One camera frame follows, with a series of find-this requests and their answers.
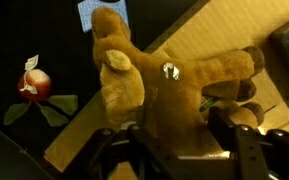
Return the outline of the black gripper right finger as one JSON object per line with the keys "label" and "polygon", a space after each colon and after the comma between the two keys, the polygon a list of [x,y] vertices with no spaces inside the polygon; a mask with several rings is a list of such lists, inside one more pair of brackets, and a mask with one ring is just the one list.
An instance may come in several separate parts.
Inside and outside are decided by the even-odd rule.
{"label": "black gripper right finger", "polygon": [[253,128],[235,125],[218,107],[210,108],[208,118],[208,129],[221,148],[231,152],[213,165],[215,180],[274,180]]}

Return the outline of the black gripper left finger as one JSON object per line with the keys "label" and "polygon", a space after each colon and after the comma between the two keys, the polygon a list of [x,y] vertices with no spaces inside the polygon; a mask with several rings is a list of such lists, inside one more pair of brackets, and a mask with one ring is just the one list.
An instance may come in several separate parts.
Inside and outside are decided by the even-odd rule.
{"label": "black gripper left finger", "polygon": [[63,172],[63,180],[108,180],[119,163],[129,162],[137,180],[151,180],[145,157],[148,132],[138,125],[94,132]]}

